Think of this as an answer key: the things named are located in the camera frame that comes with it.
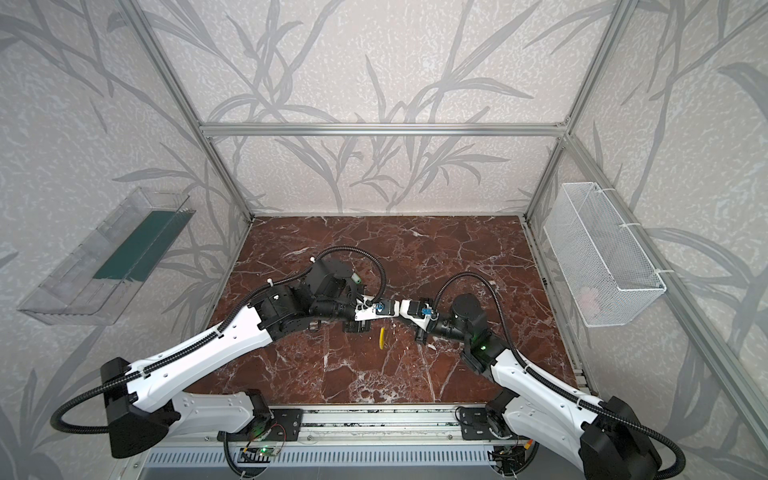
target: transparent acrylic box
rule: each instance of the transparent acrylic box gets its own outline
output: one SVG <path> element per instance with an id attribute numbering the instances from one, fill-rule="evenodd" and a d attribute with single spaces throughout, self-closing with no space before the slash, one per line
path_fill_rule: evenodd
<path id="1" fill-rule="evenodd" d="M 49 325 L 114 324 L 194 213 L 184 208 L 188 199 L 137 188 L 18 309 Z M 166 213 L 148 234 L 135 235 L 153 212 Z M 136 246 L 122 255 L 118 249 L 131 238 L 138 240 L 132 241 Z M 110 272 L 100 273 L 115 263 Z"/>

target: wire mesh basket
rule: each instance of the wire mesh basket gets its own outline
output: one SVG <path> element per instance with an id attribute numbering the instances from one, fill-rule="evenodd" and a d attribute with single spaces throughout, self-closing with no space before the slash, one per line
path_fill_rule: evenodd
<path id="1" fill-rule="evenodd" d="M 667 290 L 596 183 L 562 184 L 544 231 L 586 326 L 626 325 Z"/>

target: metal bracket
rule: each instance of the metal bracket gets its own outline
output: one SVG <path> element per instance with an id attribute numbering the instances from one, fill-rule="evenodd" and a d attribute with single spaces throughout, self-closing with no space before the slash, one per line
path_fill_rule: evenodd
<path id="1" fill-rule="evenodd" d="M 272 410 L 274 418 L 272 420 L 273 425 L 281 425 L 283 428 L 274 426 L 270 432 L 260 440 L 260 442 L 282 442 L 283 441 L 283 429 L 285 429 L 285 442 L 295 442 L 299 439 L 299 430 L 301 430 L 301 418 L 304 414 L 302 409 L 274 409 Z M 251 440 L 249 437 L 251 425 L 239 432 L 230 433 L 230 442 L 247 442 Z M 219 442 L 224 441 L 224 437 L 219 432 L 216 437 Z"/>
<path id="2" fill-rule="evenodd" d="M 456 418 L 459 425 L 462 427 L 462 439 L 499 440 L 496 435 L 491 433 L 491 427 L 488 424 L 488 415 L 485 413 L 485 407 L 458 407 L 456 409 Z M 514 442 L 517 439 L 522 439 L 522 437 L 512 436 L 510 441 Z"/>

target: patterned wallpaper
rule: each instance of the patterned wallpaper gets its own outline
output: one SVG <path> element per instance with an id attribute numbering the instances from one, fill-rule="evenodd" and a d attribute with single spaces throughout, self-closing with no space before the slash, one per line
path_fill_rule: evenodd
<path id="1" fill-rule="evenodd" d="M 682 478 L 768 478 L 768 458 L 690 344 L 663 296 L 626 326 L 584 326 L 543 230 L 559 185 L 578 181 L 587 179 L 564 154 L 531 216 L 531 228 L 581 360 L 588 368 L 591 386 L 601 398 L 617 396 L 628 401 L 645 425 L 683 448 L 687 466 Z M 667 462 L 673 459 L 666 449 L 660 454 Z"/>
<path id="2" fill-rule="evenodd" d="M 141 0 L 205 121 L 562 121 L 613 2 Z"/>
<path id="3" fill-rule="evenodd" d="M 521 214 L 554 146 L 551 137 L 217 140 L 252 210 L 266 214 Z M 422 161 L 409 151 L 424 151 Z"/>
<path id="4" fill-rule="evenodd" d="M 768 395 L 768 2 L 635 12 L 577 134 Z"/>
<path id="5" fill-rule="evenodd" d="M 614 2 L 141 0 L 209 122 L 563 121 Z M 116 18 L 112 28 L 119 28 Z M 221 138 L 257 213 L 524 211 L 545 138 Z"/>
<path id="6" fill-rule="evenodd" d="M 102 480 L 102 435 L 48 426 L 136 359 L 198 331 L 246 231 L 112 2 L 0 4 L 0 478 Z M 47 326 L 17 305 L 134 188 L 186 192 L 197 212 L 113 326 Z M 104 424 L 86 405 L 75 422 Z"/>

